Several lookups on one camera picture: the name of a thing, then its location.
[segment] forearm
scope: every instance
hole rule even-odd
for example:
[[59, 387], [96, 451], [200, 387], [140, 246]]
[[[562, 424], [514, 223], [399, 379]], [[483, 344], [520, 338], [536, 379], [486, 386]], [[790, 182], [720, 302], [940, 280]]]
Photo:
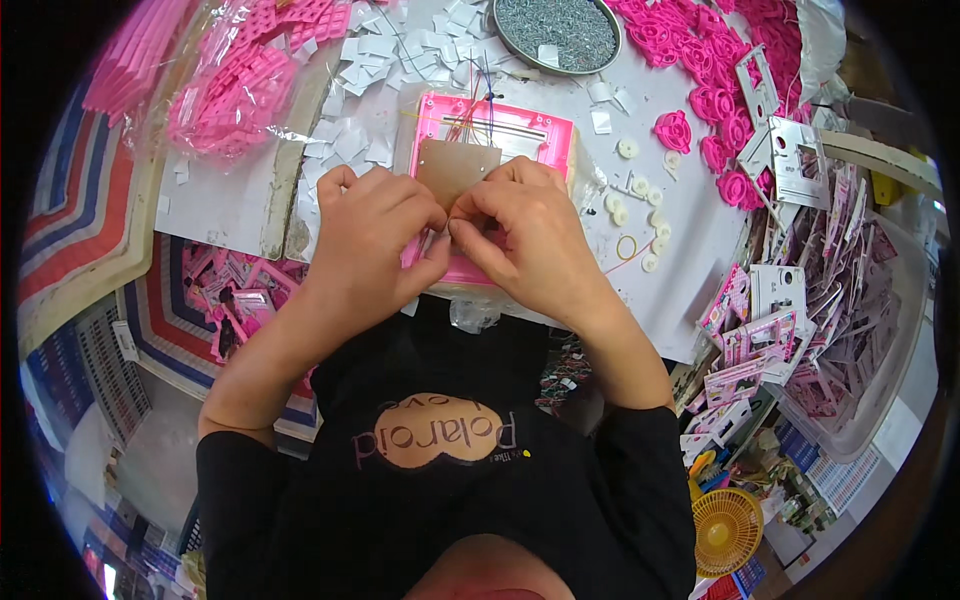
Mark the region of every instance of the forearm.
[[[230, 358], [204, 402], [201, 438], [227, 429], [269, 443], [294, 385], [343, 342], [322, 304], [297, 292]], [[304, 327], [304, 314], [312, 326]]]
[[630, 409], [673, 410], [670, 376], [630, 309], [612, 293], [573, 326], [587, 351], [604, 398]]

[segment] yellow fan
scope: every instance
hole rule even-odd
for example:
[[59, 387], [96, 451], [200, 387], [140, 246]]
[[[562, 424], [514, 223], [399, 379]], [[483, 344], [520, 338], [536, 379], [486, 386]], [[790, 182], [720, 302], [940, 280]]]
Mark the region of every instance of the yellow fan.
[[693, 503], [697, 529], [697, 575], [723, 577], [744, 565], [763, 536], [763, 511], [756, 499], [736, 488], [707, 493]]

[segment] left hand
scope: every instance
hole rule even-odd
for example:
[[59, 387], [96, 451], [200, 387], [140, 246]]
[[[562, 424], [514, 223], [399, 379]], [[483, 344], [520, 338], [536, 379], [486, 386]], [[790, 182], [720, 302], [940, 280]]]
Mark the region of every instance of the left hand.
[[379, 166], [358, 179], [342, 165], [317, 180], [317, 200], [317, 249], [295, 298], [305, 319], [328, 313], [324, 323], [336, 331], [326, 333], [341, 342], [394, 314], [446, 273], [449, 236], [437, 238], [409, 269], [400, 267], [410, 240], [424, 228], [446, 225], [446, 213], [422, 183]]

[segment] round metal tray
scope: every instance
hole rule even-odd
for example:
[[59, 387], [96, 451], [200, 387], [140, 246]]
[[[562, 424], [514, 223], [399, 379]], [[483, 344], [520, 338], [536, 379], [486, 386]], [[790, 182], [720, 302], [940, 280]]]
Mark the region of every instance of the round metal tray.
[[610, 21], [610, 26], [613, 29], [613, 54], [610, 57], [610, 59], [607, 60], [607, 62], [603, 63], [602, 65], [600, 65], [595, 69], [590, 69], [589, 71], [567, 71], [565, 69], [557, 68], [555, 66], [550, 66], [549, 64], [544, 64], [539, 60], [537, 60], [536, 57], [532, 57], [527, 53], [523, 52], [522, 50], [520, 50], [519, 48], [517, 48], [516, 44], [514, 44], [514, 42], [500, 30], [500, 22], [496, 18], [497, 2], [498, 0], [492, 0], [490, 4], [487, 6], [486, 20], [487, 20], [488, 31], [496, 33], [497, 36], [503, 41], [503, 45], [509, 48], [510, 51], [516, 55], [517, 58], [519, 58], [520, 60], [523, 60], [530, 66], [536, 67], [542, 71], [546, 71], [547, 73], [552, 73], [554, 75], [589, 75], [590, 73], [599, 73], [600, 71], [606, 69], [608, 66], [613, 64], [613, 61], [616, 60], [618, 56], [620, 56], [620, 48], [623, 47], [623, 32], [620, 30], [620, 24], [616, 22], [616, 17], [613, 16], [613, 11], [610, 10], [610, 7], [608, 7], [606, 3], [603, 2], [603, 0], [593, 0], [593, 4], [595, 4], [597, 8], [600, 9], [600, 12], [602, 12], [607, 17], [607, 20]]

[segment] person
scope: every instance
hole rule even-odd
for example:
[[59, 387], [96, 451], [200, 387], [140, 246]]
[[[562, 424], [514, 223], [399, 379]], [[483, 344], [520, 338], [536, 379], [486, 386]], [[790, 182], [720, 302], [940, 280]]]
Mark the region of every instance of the person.
[[[379, 167], [335, 168], [317, 197], [309, 274], [200, 414], [209, 596], [686, 598], [695, 533], [669, 377], [560, 174], [515, 158], [449, 219], [423, 185]], [[503, 249], [474, 225], [484, 215]], [[424, 228], [449, 235], [402, 269]], [[451, 243], [582, 340], [612, 406], [592, 438], [534, 405], [536, 336], [495, 337], [544, 325], [505, 318], [471, 335], [395, 314], [444, 275]], [[275, 452], [274, 422], [318, 363], [324, 423], [301, 462]]]

